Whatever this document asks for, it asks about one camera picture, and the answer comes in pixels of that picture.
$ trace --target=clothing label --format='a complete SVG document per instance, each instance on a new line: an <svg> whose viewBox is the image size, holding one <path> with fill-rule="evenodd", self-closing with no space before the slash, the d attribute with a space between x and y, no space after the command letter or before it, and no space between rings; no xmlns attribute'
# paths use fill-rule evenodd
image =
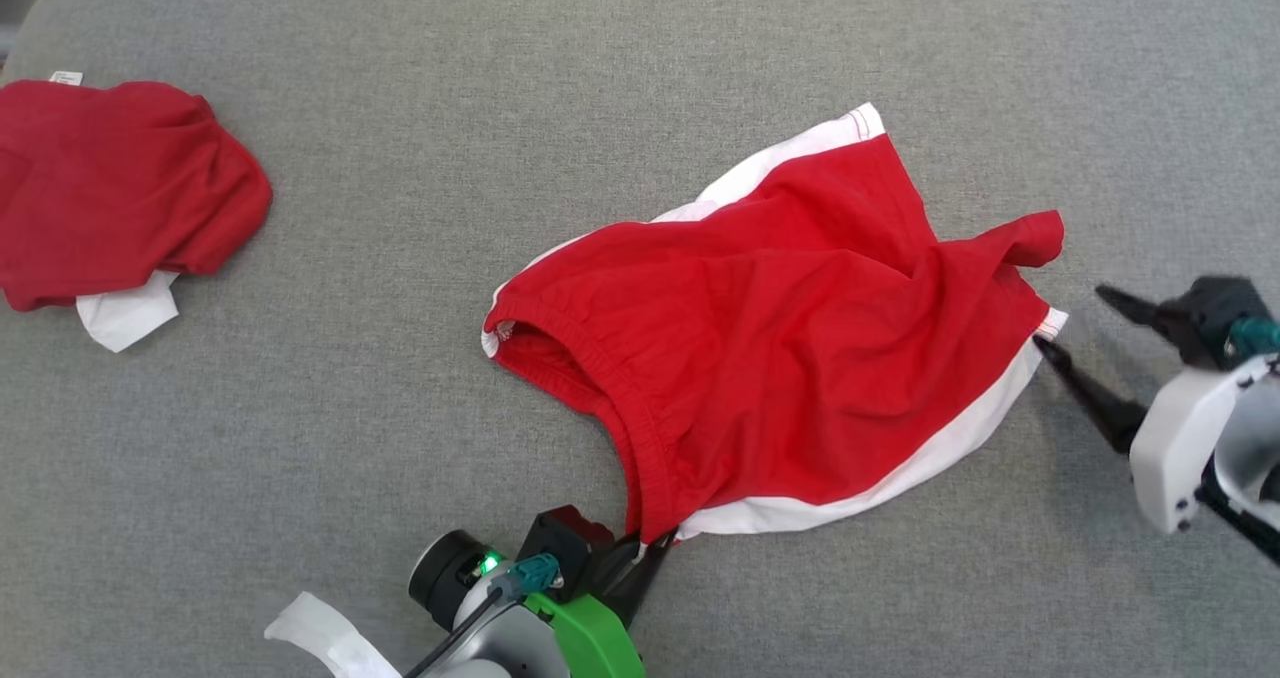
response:
<svg viewBox="0 0 1280 678"><path fill-rule="evenodd" d="M78 86L84 79L84 73L77 72L54 72L54 75L49 78L55 84L69 84Z"/></svg>

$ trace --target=white fabric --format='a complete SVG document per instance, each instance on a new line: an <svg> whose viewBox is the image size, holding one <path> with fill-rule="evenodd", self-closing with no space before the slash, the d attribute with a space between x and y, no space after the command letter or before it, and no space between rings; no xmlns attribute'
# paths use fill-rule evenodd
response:
<svg viewBox="0 0 1280 678"><path fill-rule="evenodd" d="M178 315L173 285L178 272L155 271L143 285L106 294L77 296L76 312L93 340L120 353Z"/></svg>
<svg viewBox="0 0 1280 678"><path fill-rule="evenodd" d="M401 678L349 620L307 592L280 611L262 637L292 642L324 661L337 678Z"/></svg>
<svg viewBox="0 0 1280 678"><path fill-rule="evenodd" d="M764 180L774 168L791 159L800 159L804 155L823 154L832 148L844 148L846 145L855 145L864 139L884 134L884 123L879 113L872 104L861 104L859 107L836 118L835 122L819 123L786 139L780 145L751 155L737 166L730 169L708 185L691 203L681 205L680 209L668 210L662 216L654 217L654 223L663 221L700 221L710 216L717 209L723 209L728 203L746 198L760 182Z"/></svg>

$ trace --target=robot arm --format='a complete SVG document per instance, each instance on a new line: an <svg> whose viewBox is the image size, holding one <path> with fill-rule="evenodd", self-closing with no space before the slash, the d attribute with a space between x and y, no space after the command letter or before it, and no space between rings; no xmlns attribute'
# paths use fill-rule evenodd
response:
<svg viewBox="0 0 1280 678"><path fill-rule="evenodd" d="M1124 400L1052 342L1037 345L1111 448L1128 455L1143 516L1185 531L1207 505L1280 565L1280 326L1244 278L1199 278L1151 304L1111 287L1098 296L1179 351L1183 372L1151 409Z"/></svg>
<svg viewBox="0 0 1280 678"><path fill-rule="evenodd" d="M466 531L439 537L408 592L451 633L404 677L489 663L531 678L643 678L627 628L672 537L641 549L637 535L614 540L572 507L538 516L515 562Z"/></svg>

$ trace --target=red shorts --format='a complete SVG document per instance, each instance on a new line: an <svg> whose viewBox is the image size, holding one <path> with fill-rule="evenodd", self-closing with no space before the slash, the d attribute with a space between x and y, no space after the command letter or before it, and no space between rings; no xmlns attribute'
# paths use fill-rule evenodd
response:
<svg viewBox="0 0 1280 678"><path fill-rule="evenodd" d="M495 294L486 353L602 420L628 530L809 528L977 449L1039 362L1019 276L1057 214L938 240L870 105L754 155L694 203L550 251Z"/></svg>

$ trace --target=red cloth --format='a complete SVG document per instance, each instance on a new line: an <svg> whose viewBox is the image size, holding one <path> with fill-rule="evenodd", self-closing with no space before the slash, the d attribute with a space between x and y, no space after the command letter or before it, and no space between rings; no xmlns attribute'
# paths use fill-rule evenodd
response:
<svg viewBox="0 0 1280 678"><path fill-rule="evenodd" d="M205 99L19 81L0 90L0 287L14 310L210 274L266 217L262 169Z"/></svg>
<svg viewBox="0 0 1280 678"><path fill-rule="evenodd" d="M698 223L621 223L498 292L495 359L595 414L653 541L749 496L829 504L992 386L1048 306L1057 214L940 242L888 136L792 159Z"/></svg>

